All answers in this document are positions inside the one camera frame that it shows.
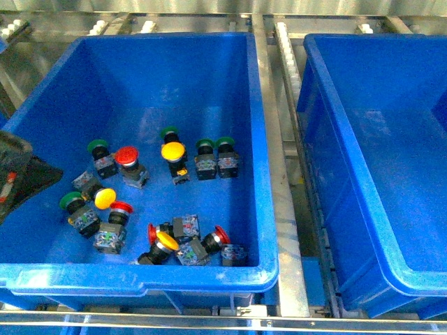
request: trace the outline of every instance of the metal bar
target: metal bar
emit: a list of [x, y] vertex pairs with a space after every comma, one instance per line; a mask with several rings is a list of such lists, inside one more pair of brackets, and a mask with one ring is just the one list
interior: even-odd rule
[[[320, 218], [318, 217], [318, 209], [316, 208], [315, 204], [315, 200], [313, 199], [313, 190], [312, 190], [312, 185], [311, 185], [311, 175], [310, 175], [310, 171], [309, 168], [307, 167], [307, 159], [306, 159], [306, 155], [305, 155], [305, 148], [304, 145], [302, 143], [302, 130], [300, 129], [300, 124], [298, 121], [298, 115], [296, 112], [296, 103], [297, 103], [297, 99], [298, 97], [295, 97], [293, 94], [293, 89], [292, 89], [292, 84], [291, 84], [291, 79], [290, 79], [290, 75], [289, 75], [289, 71], [287, 69], [287, 65], [286, 65], [286, 55], [284, 54], [284, 50], [281, 47], [281, 41], [279, 40], [280, 37], [279, 32], [277, 31], [277, 25], [275, 25], [275, 29], [276, 29], [276, 34], [275, 34], [275, 38], [277, 39], [276, 41], [276, 45], [278, 48], [278, 52], [281, 55], [281, 70], [283, 73], [283, 79], [284, 79], [284, 90], [286, 92], [286, 100], [288, 103], [288, 111], [290, 114], [290, 118], [291, 118], [291, 125], [292, 125], [292, 132], [293, 132], [293, 138], [295, 140], [295, 147], [297, 148], [297, 153], [298, 153], [298, 160], [300, 162], [300, 169], [302, 172], [302, 177], [305, 181], [305, 185], [306, 185], [306, 205], [309, 207], [310, 212], [312, 214], [313, 217], [313, 221], [318, 225], [318, 222], [320, 220]], [[332, 315], [335, 318], [340, 318], [341, 317], [341, 313], [339, 310], [339, 304], [335, 295], [335, 287], [334, 284], [332, 282], [332, 278], [330, 275], [330, 257], [328, 257], [327, 251], [325, 249], [325, 241], [322, 238], [322, 235], [319, 234], [319, 232], [321, 232], [320, 227], [316, 228], [316, 232], [317, 232], [317, 236], [318, 236], [318, 249], [321, 255], [321, 260], [322, 260], [322, 273], [323, 273], [323, 285], [326, 291], [326, 295], [328, 296], [329, 299], [329, 303], [330, 303], [330, 307], [331, 307], [331, 311], [332, 311]]]
[[310, 316], [295, 212], [286, 173], [276, 96], [268, 59], [267, 39], [262, 15], [252, 15], [253, 32], [258, 55], [259, 76], [267, 129], [270, 177], [272, 180], [274, 215], [279, 249], [279, 306], [283, 317]]
[[0, 325], [447, 334], [446, 321], [0, 311]]
[[120, 13], [118, 17], [109, 23], [103, 35], [130, 34], [133, 16], [129, 13]]
[[383, 23], [392, 31], [399, 34], [412, 34], [413, 32], [397, 16], [387, 16]]

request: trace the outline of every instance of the yellow mushroom button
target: yellow mushroom button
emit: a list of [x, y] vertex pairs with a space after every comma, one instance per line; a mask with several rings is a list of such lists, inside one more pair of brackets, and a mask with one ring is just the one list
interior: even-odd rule
[[117, 193], [111, 188], [103, 188], [95, 195], [95, 206], [107, 209], [117, 199]]
[[157, 239], [159, 239], [159, 242], [163, 244], [166, 248], [170, 250], [179, 250], [179, 244], [177, 241], [175, 241], [171, 236], [166, 234], [165, 232], [157, 232], [156, 234]]
[[161, 156], [170, 162], [178, 161], [184, 155], [184, 146], [179, 142], [169, 142], [161, 148]]

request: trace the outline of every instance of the blue crate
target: blue crate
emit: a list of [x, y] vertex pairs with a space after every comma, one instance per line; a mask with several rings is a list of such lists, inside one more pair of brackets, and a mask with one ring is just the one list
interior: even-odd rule
[[298, 112], [344, 307], [447, 311], [447, 38], [310, 35]]
[[[174, 186], [160, 155], [160, 130], [179, 128], [189, 150], [191, 181]], [[76, 40], [4, 126], [36, 155], [64, 170], [63, 179], [13, 212], [0, 226], [0, 288], [49, 297], [80, 310], [128, 307], [246, 306], [270, 289], [278, 262], [267, 142], [254, 37], [249, 33], [163, 33]], [[234, 179], [198, 181], [197, 140], [235, 138], [242, 158]], [[87, 144], [112, 151], [134, 145], [151, 174], [142, 189], [120, 175], [103, 185], [133, 205], [121, 255], [98, 253], [67, 222], [58, 201], [71, 181], [94, 170]], [[220, 225], [248, 250], [246, 267], [130, 265], [149, 250], [147, 224], [198, 214], [205, 236]], [[108, 211], [100, 217], [106, 220]]]

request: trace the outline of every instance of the black object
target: black object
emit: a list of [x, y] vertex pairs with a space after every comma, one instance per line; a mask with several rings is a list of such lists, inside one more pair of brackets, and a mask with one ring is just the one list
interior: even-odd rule
[[118, 173], [117, 164], [108, 150], [105, 140], [93, 140], [89, 143], [87, 150], [93, 156], [93, 164], [102, 179], [115, 176]]
[[194, 158], [198, 180], [216, 179], [217, 164], [214, 157], [214, 143], [204, 138], [196, 143], [197, 156]]
[[29, 198], [57, 183], [63, 171], [32, 154], [22, 138], [0, 131], [0, 223]]
[[234, 144], [231, 137], [221, 137], [216, 141], [217, 172], [221, 178], [236, 178], [239, 173], [239, 155], [233, 148]]
[[230, 238], [225, 230], [219, 226], [215, 226], [216, 231], [209, 233], [202, 241], [202, 246], [210, 255], [218, 253], [224, 244], [231, 244]]
[[181, 244], [175, 255], [180, 263], [186, 266], [206, 265], [210, 261], [209, 254], [197, 237]]
[[87, 201], [93, 201], [98, 191], [102, 190], [103, 188], [104, 186], [100, 183], [100, 181], [93, 177], [82, 187], [81, 194]]
[[166, 248], [159, 241], [151, 245], [151, 250], [148, 253], [143, 253], [138, 258], [138, 264], [140, 265], [160, 265], [166, 260], [172, 250]]
[[113, 202], [110, 208], [108, 221], [117, 225], [126, 225], [129, 221], [129, 216], [133, 213], [132, 206], [122, 201]]
[[92, 237], [99, 231], [99, 217], [85, 204], [81, 198], [73, 199], [66, 205], [66, 210], [70, 214], [68, 222], [75, 227], [86, 239]]

